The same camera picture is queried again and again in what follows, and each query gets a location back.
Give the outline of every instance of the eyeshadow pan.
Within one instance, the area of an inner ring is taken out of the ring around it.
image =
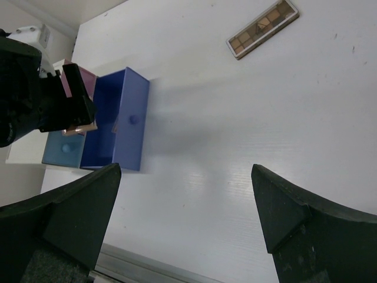
[[[241,59],[270,39],[299,17],[299,11],[289,0],[279,0],[240,32],[232,36],[227,45],[236,59]]]
[[[274,9],[272,10],[268,15],[267,15],[268,19],[270,21],[274,21],[276,20],[278,17],[280,17],[280,13],[277,9]]]
[[[263,32],[266,34],[268,33],[271,29],[273,29],[273,24],[269,24],[263,29]]]
[[[243,34],[241,34],[238,39],[241,43],[244,43],[245,41],[250,39],[250,35],[245,31]]]
[[[244,46],[245,49],[246,49],[248,46],[252,45],[253,42],[254,42],[254,41],[253,41],[252,39],[249,39],[249,40],[246,41],[244,44],[242,44],[242,46]]]
[[[241,42],[237,38],[235,38],[231,41],[230,45],[233,47],[233,49],[236,49],[238,46],[241,45]]]
[[[236,54],[239,54],[241,53],[245,48],[243,48],[243,46],[239,46],[238,48],[236,48],[234,51]]]
[[[256,34],[253,36],[253,41],[257,41],[261,37],[262,37],[262,34]]]
[[[259,27],[260,29],[263,29],[263,28],[265,28],[266,26],[268,26],[269,24],[270,24],[269,19],[267,19],[267,18],[263,18],[263,19],[261,19],[261,20],[258,22],[258,27]]]
[[[256,26],[255,25],[252,25],[251,27],[249,27],[249,29],[247,30],[247,33],[250,35],[250,37],[253,37],[254,34],[256,33]]]
[[[292,9],[292,7],[286,1],[283,1],[282,3],[280,3],[277,6],[277,10],[281,14],[287,14],[287,11],[294,12],[294,10]]]

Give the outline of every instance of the blue drawer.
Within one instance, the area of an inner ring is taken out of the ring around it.
[[[80,135],[50,133],[43,163],[97,169],[119,163],[140,170],[150,82],[130,68],[97,79],[97,130]]]

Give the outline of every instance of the white wall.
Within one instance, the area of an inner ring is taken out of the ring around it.
[[[24,12],[15,5],[7,2],[0,2],[0,28],[7,32],[15,31],[19,27],[26,25],[39,25],[41,21],[32,15]],[[53,37],[49,57],[52,62],[72,57],[74,39],[63,35],[56,29],[49,27]]]
[[[125,0],[8,0],[16,5],[32,5],[74,30],[80,24],[125,2]]]

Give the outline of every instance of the white table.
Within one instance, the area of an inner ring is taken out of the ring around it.
[[[81,25],[73,61],[152,79],[141,173],[105,243],[223,282],[277,282],[250,172],[262,164],[377,213],[377,1],[293,1],[301,17],[237,61],[226,39],[268,0],[129,0]],[[46,171],[43,190],[79,173]]]

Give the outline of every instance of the makeup palette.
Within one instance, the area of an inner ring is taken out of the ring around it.
[[[288,0],[279,1],[227,41],[237,60],[281,31],[299,17],[299,11]]]

